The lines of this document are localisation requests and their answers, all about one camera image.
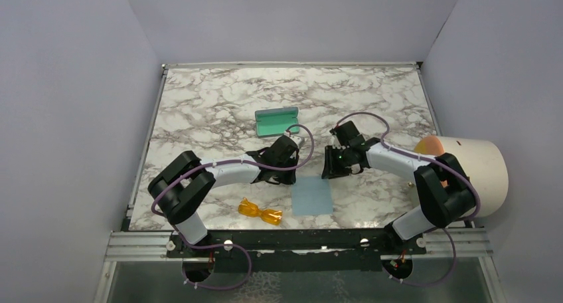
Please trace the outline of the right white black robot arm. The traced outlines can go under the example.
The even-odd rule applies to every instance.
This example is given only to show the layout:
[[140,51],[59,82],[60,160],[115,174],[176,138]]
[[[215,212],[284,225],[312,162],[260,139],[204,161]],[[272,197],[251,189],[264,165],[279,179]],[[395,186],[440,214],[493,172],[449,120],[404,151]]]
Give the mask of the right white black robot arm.
[[386,226],[383,245],[389,253],[400,254],[413,237],[480,210],[478,192],[454,155],[418,154],[391,146],[384,138],[366,139],[352,121],[336,125],[330,133],[338,144],[325,147],[323,179],[352,175],[354,167],[370,168],[397,175],[416,187],[419,205]]

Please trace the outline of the light blue cleaning cloth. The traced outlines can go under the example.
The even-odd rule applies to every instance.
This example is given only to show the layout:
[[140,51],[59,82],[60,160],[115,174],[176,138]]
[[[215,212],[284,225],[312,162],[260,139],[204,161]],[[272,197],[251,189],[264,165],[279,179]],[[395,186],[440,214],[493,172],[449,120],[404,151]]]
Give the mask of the light blue cleaning cloth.
[[329,181],[318,176],[298,177],[291,186],[291,207],[295,216],[333,214]]

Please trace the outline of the grey green glasses case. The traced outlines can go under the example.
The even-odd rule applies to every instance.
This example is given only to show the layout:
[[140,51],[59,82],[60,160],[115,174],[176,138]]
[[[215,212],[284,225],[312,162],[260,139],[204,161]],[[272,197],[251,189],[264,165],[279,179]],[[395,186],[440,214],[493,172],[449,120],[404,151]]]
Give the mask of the grey green glasses case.
[[256,110],[256,134],[259,138],[280,136],[289,129],[291,134],[298,134],[299,128],[291,125],[298,124],[298,107],[271,108]]

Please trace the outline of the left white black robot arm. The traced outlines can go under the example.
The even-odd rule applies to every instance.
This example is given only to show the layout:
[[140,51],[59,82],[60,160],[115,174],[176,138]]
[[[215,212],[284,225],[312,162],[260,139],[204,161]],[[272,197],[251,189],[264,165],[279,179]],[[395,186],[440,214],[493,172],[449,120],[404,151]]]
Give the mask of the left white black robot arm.
[[269,147],[218,161],[184,151],[152,179],[147,190],[161,215],[184,236],[184,249],[191,256],[202,256],[209,240],[197,209],[210,190],[237,183],[293,185],[304,142],[300,136],[282,135]]

